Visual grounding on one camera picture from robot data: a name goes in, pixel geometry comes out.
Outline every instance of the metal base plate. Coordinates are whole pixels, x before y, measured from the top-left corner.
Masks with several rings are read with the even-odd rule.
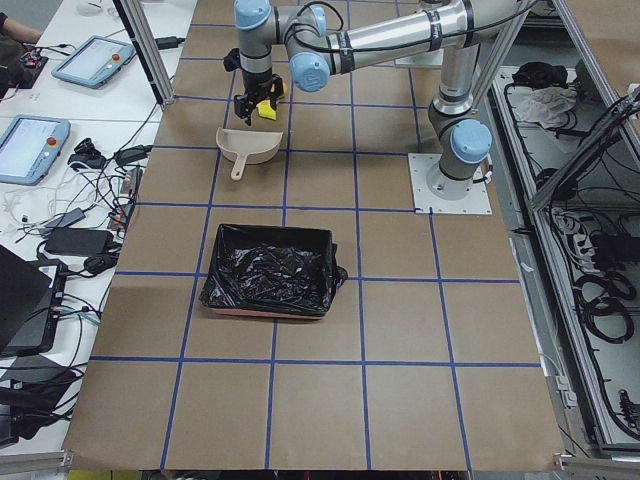
[[[394,63],[398,68],[431,68],[439,70],[442,68],[442,55],[443,50],[417,53],[409,57],[398,58]]]
[[[469,194],[456,201],[444,200],[431,192],[427,186],[427,173],[439,160],[439,154],[409,154],[413,205],[416,213],[491,215],[491,204],[484,183],[472,184]],[[478,169],[473,178],[482,178],[482,172]]]

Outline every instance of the blue joint cap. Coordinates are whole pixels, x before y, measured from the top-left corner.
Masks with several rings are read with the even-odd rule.
[[[460,161],[477,165],[491,150],[493,138],[489,129],[477,120],[458,122],[451,133],[451,149]]]
[[[324,13],[324,8],[322,8],[320,5],[312,5],[311,11],[316,17],[318,35],[324,37],[327,34],[327,16]]]
[[[329,65],[316,53],[296,53],[289,60],[293,83],[305,92],[317,92],[329,81]]]
[[[269,0],[236,0],[236,28],[253,30],[267,21],[271,15]]]

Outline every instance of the black garbage bag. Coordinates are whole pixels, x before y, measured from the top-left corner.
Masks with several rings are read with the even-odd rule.
[[[512,77],[516,85],[524,85],[534,90],[553,86],[567,88],[567,69],[562,65],[529,62],[522,65]]]
[[[220,224],[200,301],[219,313],[318,318],[347,271],[331,231]]]

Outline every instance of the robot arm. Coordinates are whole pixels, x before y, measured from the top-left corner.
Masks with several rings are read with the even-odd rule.
[[[294,84],[309,92],[320,90],[337,73],[445,49],[436,107],[447,115],[459,114],[460,104],[469,103],[475,45],[497,33],[501,21],[517,11],[520,1],[438,2],[413,15],[328,35],[324,9],[313,2],[274,7],[269,0],[236,0],[239,49],[227,60],[229,70],[242,68],[245,85],[245,95],[236,100],[236,113],[250,120],[254,101],[268,98],[273,84],[279,83],[272,73],[271,47],[284,44]]]
[[[439,92],[429,109],[443,147],[430,186],[444,197],[444,185],[470,181],[491,147],[489,130],[465,118],[473,103],[478,44],[522,13],[525,1],[423,0],[412,15],[328,34],[323,2],[274,7],[269,0],[236,0],[239,49],[225,59],[227,70],[242,69],[245,93],[234,97],[235,113],[250,125],[259,102],[269,98],[275,108],[282,79],[272,72],[272,45],[286,46],[293,83],[307,92],[320,90],[334,74],[444,49]]]

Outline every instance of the person's arm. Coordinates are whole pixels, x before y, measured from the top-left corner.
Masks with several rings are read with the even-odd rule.
[[[4,22],[0,23],[0,31],[4,35],[14,39],[16,42],[32,43],[34,45],[38,43],[42,32],[35,28],[27,27],[11,17],[2,16],[4,17]]]

